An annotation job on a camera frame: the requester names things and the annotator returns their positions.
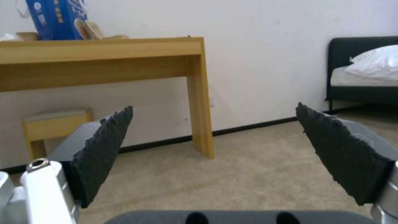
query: floor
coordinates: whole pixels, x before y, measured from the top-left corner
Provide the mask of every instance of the floor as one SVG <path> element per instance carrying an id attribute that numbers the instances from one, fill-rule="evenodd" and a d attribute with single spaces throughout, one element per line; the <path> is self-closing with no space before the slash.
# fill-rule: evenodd
<path id="1" fill-rule="evenodd" d="M 398 146 L 391 110 L 338 114 Z M 118 156 L 79 223 L 103 223 L 131 210 L 345 210 L 369 216 L 333 181 L 298 122 L 214 139 L 209 160 L 191 142 Z"/>

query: white sheet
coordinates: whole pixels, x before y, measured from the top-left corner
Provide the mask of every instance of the white sheet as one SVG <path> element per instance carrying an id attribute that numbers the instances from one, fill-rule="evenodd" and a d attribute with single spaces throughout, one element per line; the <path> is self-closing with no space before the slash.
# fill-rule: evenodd
<path id="1" fill-rule="evenodd" d="M 332 86 L 398 86 L 398 81 L 366 78 L 346 72 L 346 67 L 333 70 L 330 84 Z"/>

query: white pillow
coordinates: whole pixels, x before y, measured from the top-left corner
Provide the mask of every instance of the white pillow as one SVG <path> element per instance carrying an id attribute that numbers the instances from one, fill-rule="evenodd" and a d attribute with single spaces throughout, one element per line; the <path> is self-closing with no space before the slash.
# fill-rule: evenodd
<path id="1" fill-rule="evenodd" d="M 398 80 L 398 48 L 370 53 L 347 67 L 346 72 L 366 78 Z"/>
<path id="2" fill-rule="evenodd" d="M 350 62 L 356 63 L 368 57 L 375 57 L 377 55 L 383 55 L 390 52 L 398 52 L 398 45 L 379 47 L 370 51 L 366 51 L 354 58 L 350 58 Z"/>

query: electrical outlet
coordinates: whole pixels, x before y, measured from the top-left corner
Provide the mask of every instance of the electrical outlet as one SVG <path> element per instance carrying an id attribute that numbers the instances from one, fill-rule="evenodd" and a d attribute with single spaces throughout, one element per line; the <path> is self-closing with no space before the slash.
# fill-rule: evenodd
<path id="1" fill-rule="evenodd" d="M 210 106 L 214 106 L 214 98 L 212 96 L 209 97 Z"/>

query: hole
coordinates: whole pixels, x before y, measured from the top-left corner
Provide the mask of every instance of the hole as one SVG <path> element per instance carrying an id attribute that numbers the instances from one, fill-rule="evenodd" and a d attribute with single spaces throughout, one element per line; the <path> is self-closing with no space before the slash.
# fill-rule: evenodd
<path id="1" fill-rule="evenodd" d="M 289 212 L 282 212 L 276 216 L 277 224 L 300 224 L 300 221 Z"/>
<path id="2" fill-rule="evenodd" d="M 36 161 L 33 161 L 32 165 L 33 165 L 34 167 L 36 167 L 36 166 L 40 166 L 40 165 L 43 164 L 43 163 L 44 163 L 44 160 L 43 160 L 43 159 L 38 159 L 38 160 L 36 160 Z"/>
<path id="3" fill-rule="evenodd" d="M 209 224 L 209 220 L 203 213 L 194 212 L 188 215 L 185 224 Z"/>

